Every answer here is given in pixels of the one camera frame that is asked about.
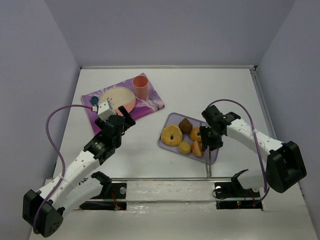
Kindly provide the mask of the golden oval bread roll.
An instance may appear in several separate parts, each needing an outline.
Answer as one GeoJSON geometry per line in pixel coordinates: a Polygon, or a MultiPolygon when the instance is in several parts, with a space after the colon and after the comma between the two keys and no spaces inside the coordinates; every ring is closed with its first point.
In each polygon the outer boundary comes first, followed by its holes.
{"type": "Polygon", "coordinates": [[[191,145],[191,151],[198,158],[203,156],[202,145],[197,140],[193,141],[191,145]]]}

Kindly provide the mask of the metal tongs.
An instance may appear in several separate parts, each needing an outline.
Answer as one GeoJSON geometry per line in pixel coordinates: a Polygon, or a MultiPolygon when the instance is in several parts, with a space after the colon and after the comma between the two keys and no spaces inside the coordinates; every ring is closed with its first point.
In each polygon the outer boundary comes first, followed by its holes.
{"type": "Polygon", "coordinates": [[[210,178],[212,176],[212,169],[211,169],[212,164],[211,164],[211,151],[209,147],[203,152],[203,157],[204,157],[206,177],[210,178]]]}

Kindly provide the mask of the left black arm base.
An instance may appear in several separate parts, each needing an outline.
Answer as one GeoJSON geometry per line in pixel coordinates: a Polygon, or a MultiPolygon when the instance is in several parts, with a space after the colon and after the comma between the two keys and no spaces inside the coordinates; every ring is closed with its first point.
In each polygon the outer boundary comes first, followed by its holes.
{"type": "Polygon", "coordinates": [[[81,210],[125,211],[127,209],[127,183],[113,182],[104,186],[100,194],[86,200],[79,206],[81,210]]]}

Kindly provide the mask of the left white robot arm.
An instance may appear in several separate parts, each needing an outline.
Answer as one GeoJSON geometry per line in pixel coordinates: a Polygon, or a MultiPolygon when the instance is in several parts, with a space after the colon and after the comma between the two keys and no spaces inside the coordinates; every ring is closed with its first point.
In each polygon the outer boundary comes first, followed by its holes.
{"type": "Polygon", "coordinates": [[[69,166],[62,164],[62,172],[56,178],[38,191],[30,189],[23,197],[23,219],[44,238],[50,237],[71,211],[112,188],[112,180],[97,169],[121,146],[125,131],[136,123],[122,105],[118,107],[121,115],[107,101],[90,106],[89,110],[97,113],[95,122],[100,131],[69,166]]]}

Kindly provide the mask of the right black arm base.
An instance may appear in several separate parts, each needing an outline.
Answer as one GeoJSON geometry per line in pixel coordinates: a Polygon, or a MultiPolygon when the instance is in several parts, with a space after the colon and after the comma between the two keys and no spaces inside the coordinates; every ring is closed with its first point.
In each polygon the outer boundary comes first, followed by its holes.
{"type": "Polygon", "coordinates": [[[212,196],[217,210],[263,209],[259,192],[243,189],[232,182],[215,182],[212,196]]]}

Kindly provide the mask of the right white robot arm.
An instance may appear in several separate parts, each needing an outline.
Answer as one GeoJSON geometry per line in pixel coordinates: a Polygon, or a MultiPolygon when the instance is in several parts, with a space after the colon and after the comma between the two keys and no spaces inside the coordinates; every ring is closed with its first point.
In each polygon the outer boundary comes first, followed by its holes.
{"type": "Polygon", "coordinates": [[[273,189],[284,193],[307,176],[299,146],[282,142],[255,129],[234,112],[223,114],[215,105],[202,113],[206,126],[200,127],[202,149],[215,151],[223,146],[224,136],[236,140],[258,155],[258,170],[244,169],[236,173],[231,182],[244,190],[273,189]]]}

